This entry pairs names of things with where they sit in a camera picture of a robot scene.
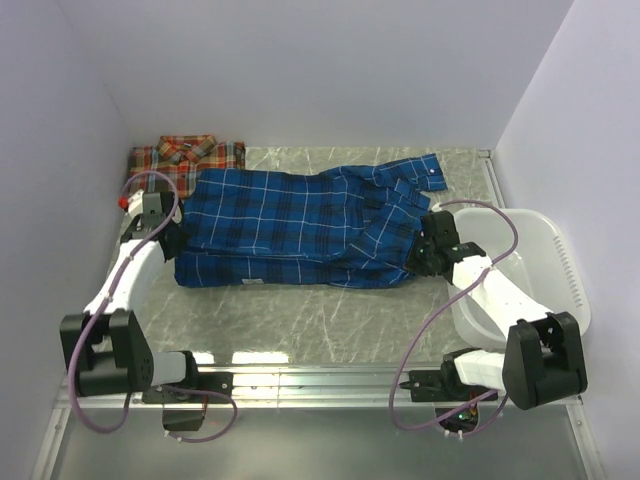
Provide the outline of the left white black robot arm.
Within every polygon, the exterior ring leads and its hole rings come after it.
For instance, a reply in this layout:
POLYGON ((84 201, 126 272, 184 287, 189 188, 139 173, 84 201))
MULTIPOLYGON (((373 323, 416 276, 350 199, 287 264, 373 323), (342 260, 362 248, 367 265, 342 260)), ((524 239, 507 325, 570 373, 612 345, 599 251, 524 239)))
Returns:
POLYGON ((165 385, 179 402, 195 399, 201 377, 186 351, 151 350, 136 317, 162 266, 186 246, 174 216, 183 210, 171 192, 137 193, 116 262, 99 293, 80 314, 63 318, 60 338, 79 397, 133 394, 165 385))

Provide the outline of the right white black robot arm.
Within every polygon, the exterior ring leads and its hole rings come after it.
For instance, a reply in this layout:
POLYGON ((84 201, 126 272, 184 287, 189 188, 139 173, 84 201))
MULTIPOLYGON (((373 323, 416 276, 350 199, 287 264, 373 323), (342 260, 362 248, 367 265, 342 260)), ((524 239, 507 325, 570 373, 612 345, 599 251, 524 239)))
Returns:
POLYGON ((550 219, 525 209, 429 213, 406 267, 447 282, 455 329, 469 345, 444 355, 437 371, 411 371, 403 385, 413 401, 489 391, 528 410, 587 389, 590 309, 550 219))

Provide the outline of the blue plaid long sleeve shirt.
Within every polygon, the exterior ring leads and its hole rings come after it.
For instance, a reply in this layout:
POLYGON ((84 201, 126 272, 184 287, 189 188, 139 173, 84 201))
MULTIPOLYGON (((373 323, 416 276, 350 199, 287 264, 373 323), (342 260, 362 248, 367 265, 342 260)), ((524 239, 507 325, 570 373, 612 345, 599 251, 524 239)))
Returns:
POLYGON ((434 154, 316 175, 206 170, 184 204, 175 281, 397 286, 412 277, 404 265, 428 195, 446 187, 434 154))

